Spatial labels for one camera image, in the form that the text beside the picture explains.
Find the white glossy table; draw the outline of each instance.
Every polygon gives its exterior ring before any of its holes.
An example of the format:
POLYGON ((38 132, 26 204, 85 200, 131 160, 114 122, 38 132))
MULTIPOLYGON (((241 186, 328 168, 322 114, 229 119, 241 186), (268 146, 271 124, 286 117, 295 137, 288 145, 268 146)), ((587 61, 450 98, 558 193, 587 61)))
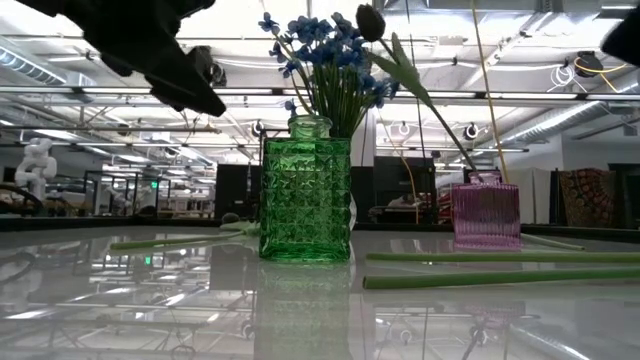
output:
MULTIPOLYGON (((355 232, 352 261, 334 266, 261 262, 257 241, 164 254, 107 251, 114 241, 213 231, 2 233, 2 257, 20 251, 36 260, 1 287, 0 359, 458 360, 466 352, 476 360, 640 358, 640 282, 362 289, 365 274, 562 267, 364 260, 367 252, 450 252, 453 234, 355 232)), ((564 240, 598 251, 640 251, 564 240)), ((0 280, 25 266, 2 264, 0 280)))

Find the cable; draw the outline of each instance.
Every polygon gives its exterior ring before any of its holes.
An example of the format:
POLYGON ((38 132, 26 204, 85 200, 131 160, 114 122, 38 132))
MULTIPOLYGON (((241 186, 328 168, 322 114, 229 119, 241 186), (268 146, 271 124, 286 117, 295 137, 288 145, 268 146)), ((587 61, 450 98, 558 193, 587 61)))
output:
MULTIPOLYGON (((409 25, 409 27, 411 27, 411 14, 409 12, 409 0, 404 0, 404 4, 407 8, 407 25, 409 25)), ((416 66, 416 55, 415 55, 415 51, 413 49, 413 35, 411 33, 409 33, 409 44, 411 45, 411 63, 413 65, 413 67, 416 66)), ((427 170, 427 154, 425 152, 424 149, 424 132, 422 130, 422 114, 420 112, 420 100, 416 97, 416 107, 418 108, 418 126, 420 127, 420 147, 422 148, 422 167, 424 168, 424 170, 427 170)), ((427 192, 427 183, 426 183, 426 177, 422 177, 422 186, 425 190, 425 193, 427 192)), ((414 201, 418 200, 415 197, 415 190, 414 190, 414 201)))
POLYGON ((615 86, 613 86, 611 81, 609 81, 609 79, 607 79, 607 77, 604 74, 601 73, 600 76, 602 76, 602 79, 604 80, 604 82, 607 83, 607 85, 609 85, 609 88, 611 88, 611 90, 613 90, 613 92, 615 92, 615 93, 619 93, 620 92, 620 91, 618 91, 618 89, 616 89, 615 86))
MULTIPOLYGON (((380 109, 378 109, 378 116, 380 117, 380 121, 383 121, 382 115, 380 114, 380 109)), ((414 201, 417 201, 418 198, 416 197, 416 185, 413 182, 413 173, 411 172, 411 168, 409 167, 409 164, 407 163, 407 161, 404 159, 404 156, 402 156, 402 153, 397 150, 396 144, 394 144, 393 140, 391 140, 391 135, 389 134, 387 127, 384 125, 384 122, 382 122, 382 128, 384 129, 384 132, 387 133, 387 138, 389 139, 391 146, 393 146, 393 151, 396 154, 398 154, 398 156, 400 156, 400 160, 402 160, 402 163, 404 164, 404 166, 407 168, 407 171, 409 172, 409 181, 411 181, 411 191, 413 192, 413 199, 414 201)), ((419 224, 419 223, 420 223, 420 211, 416 206, 416 224, 419 224)))
POLYGON ((482 41, 480 40, 480 28, 478 27, 478 14, 476 11, 476 1, 471 0, 471 11, 473 13, 473 25, 476 29, 476 40, 478 41, 478 51, 480 52, 480 64, 482 65, 482 73, 484 75, 484 86, 487 91, 487 100, 489 100, 489 111, 491 113, 491 124, 493 125, 493 137, 498 147, 498 156, 500 157, 500 163, 502 164, 502 172, 504 174, 504 180, 509 184, 509 173, 507 172, 507 163, 504 161, 504 154, 502 153, 502 144, 500 143, 500 134, 498 134, 498 125, 496 124, 496 115, 493 111, 493 99, 491 98, 491 90, 489 89, 489 77, 487 76, 487 67, 484 60, 484 52, 482 51, 482 41))
POLYGON ((575 65, 578 69, 580 70, 584 70, 584 71, 588 71, 594 74, 608 74, 608 73, 612 73, 614 71, 618 71, 621 69, 624 69, 625 67, 627 67, 627 64, 622 64, 618 67, 614 67, 613 69, 607 69, 607 70, 596 70, 596 69, 589 69, 587 67, 584 67, 580 64, 578 64, 578 60, 580 60, 579 57, 577 57, 575 60, 573 60, 573 65, 575 65))

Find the wall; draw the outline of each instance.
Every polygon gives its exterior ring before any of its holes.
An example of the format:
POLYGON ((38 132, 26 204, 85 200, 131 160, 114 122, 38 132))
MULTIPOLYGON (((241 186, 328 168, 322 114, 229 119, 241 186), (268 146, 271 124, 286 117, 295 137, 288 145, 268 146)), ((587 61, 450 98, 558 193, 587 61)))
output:
POLYGON ((609 164, 640 164, 640 144, 564 141, 564 170, 596 168, 609 170, 609 164))
MULTIPOLYGON (((18 167, 23 155, 23 148, 0 148, 0 174, 5 167, 18 167)), ((54 147, 51 155, 58 162, 58 175, 71 177, 83 177, 85 170, 100 170, 104 159, 89 153, 71 152, 64 147, 54 147)))
MULTIPOLYGON (((504 159, 507 169, 538 168, 543 170, 555 170, 564 168, 563 139, 556 135, 548 139, 546 144, 529 144, 527 153, 505 153, 504 159)), ((501 167, 500 159, 494 159, 496 166, 501 167)))

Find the tulip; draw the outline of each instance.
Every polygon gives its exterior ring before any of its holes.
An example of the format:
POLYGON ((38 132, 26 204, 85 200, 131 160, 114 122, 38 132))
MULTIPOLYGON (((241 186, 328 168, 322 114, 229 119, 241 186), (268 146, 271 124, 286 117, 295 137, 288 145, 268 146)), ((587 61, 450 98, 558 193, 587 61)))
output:
POLYGON ((360 34, 369 42, 380 40, 387 27, 387 23, 385 23, 382 15, 371 5, 358 6, 356 21, 360 29, 360 34))

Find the green glass vase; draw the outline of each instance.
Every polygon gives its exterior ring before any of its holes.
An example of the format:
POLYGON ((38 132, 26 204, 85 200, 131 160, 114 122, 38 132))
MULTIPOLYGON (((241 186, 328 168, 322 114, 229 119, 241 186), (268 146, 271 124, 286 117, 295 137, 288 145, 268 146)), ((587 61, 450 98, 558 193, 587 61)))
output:
POLYGON ((331 121, 289 120, 291 138, 264 145, 260 257, 288 262, 347 261, 351 140, 331 139, 331 121))
POLYGON ((262 262, 254 358, 351 360, 348 264, 262 262))

